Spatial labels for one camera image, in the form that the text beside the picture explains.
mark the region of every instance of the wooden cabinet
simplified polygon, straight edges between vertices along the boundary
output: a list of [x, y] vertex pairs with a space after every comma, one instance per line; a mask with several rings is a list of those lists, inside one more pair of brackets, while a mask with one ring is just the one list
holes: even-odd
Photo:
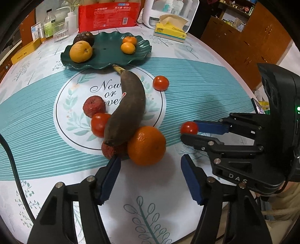
[[258, 2], [242, 32], [211, 17], [201, 41], [224, 58], [254, 90], [261, 82], [257, 63], [276, 64], [291, 37], [278, 20]]
[[277, 62], [285, 52], [290, 41], [291, 37], [285, 28], [277, 19], [274, 19], [268, 33], [264, 37], [260, 50], [263, 53], [267, 53], [274, 62]]
[[206, 43], [208, 46], [210, 46], [212, 49], [217, 49], [218, 45], [218, 37], [220, 34], [220, 30], [222, 26], [225, 25], [224, 21], [219, 20], [217, 18], [210, 18], [210, 21], [208, 22], [202, 36], [201, 40]]
[[8, 57], [3, 61], [3, 63], [0, 65], [0, 83], [3, 80], [6, 73], [9, 71], [9, 69], [12, 67], [13, 63], [11, 62], [11, 58], [22, 48], [22, 43], [19, 44], [9, 55]]
[[33, 10], [20, 24], [20, 33], [23, 46], [32, 42], [31, 26], [35, 25], [35, 10]]
[[273, 22], [272, 16], [273, 15], [258, 2], [242, 32], [243, 40], [251, 46], [261, 47], [264, 43], [264, 37], [271, 28]]

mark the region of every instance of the banana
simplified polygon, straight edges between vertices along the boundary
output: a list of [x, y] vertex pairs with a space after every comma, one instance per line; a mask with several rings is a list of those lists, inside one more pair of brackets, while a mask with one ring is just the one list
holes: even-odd
[[119, 146], [131, 139], [139, 128], [146, 106], [144, 86], [136, 74], [113, 65], [121, 76], [123, 99], [109, 118], [104, 129], [104, 141], [108, 146]]

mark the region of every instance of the fruit plate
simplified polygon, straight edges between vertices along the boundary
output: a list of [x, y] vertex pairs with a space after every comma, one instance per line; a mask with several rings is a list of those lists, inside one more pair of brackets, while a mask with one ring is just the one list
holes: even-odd
[[92, 57], [83, 63], [75, 63], [70, 58], [70, 49], [73, 45], [66, 47], [61, 53], [60, 58], [64, 66], [73, 67], [77, 70], [86, 68], [103, 69], [107, 66], [118, 64], [127, 65], [133, 60], [143, 60], [151, 52], [152, 46], [148, 40], [144, 40], [140, 35], [135, 36], [137, 45], [135, 53], [132, 55], [125, 54], [121, 51], [122, 39], [126, 36], [134, 36], [131, 33], [112, 33], [100, 32], [95, 35], [95, 44], [93, 45]]

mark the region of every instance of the phone screen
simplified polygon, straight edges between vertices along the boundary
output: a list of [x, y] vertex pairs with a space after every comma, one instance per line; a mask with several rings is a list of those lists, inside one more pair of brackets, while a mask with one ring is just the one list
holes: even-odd
[[262, 109], [260, 103], [256, 101], [254, 98], [251, 98], [254, 110], [257, 114], [265, 114], [265, 111]]

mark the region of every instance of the round table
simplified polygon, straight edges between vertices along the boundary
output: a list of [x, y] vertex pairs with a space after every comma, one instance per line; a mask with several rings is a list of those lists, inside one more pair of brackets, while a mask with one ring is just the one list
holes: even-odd
[[[191, 35], [179, 43], [156, 37], [143, 25], [104, 31], [130, 32], [150, 41], [152, 53], [127, 69], [140, 77], [145, 88], [142, 124], [160, 129], [167, 151], [162, 161], [149, 167], [122, 162], [110, 199], [99, 207], [103, 223], [115, 244], [170, 244], [196, 229], [202, 210], [182, 175], [181, 156], [188, 153], [212, 175], [206, 153], [180, 142], [180, 125], [194, 119], [216, 121], [230, 112], [252, 112], [254, 95], [232, 67]], [[81, 182], [108, 162], [82, 105], [89, 96], [99, 95], [108, 112], [113, 112], [122, 94], [119, 76], [110, 68], [76, 71], [64, 67], [60, 54], [75, 35], [43, 43], [13, 65], [0, 84], [0, 133], [10, 145], [35, 216], [55, 183]], [[153, 90], [151, 81], [157, 75], [169, 79], [167, 91]], [[226, 144], [252, 143], [230, 133], [218, 138]], [[0, 214], [13, 235], [26, 243], [33, 224], [3, 148], [0, 162]], [[74, 203], [74, 216], [78, 242], [85, 243], [78, 203]]]

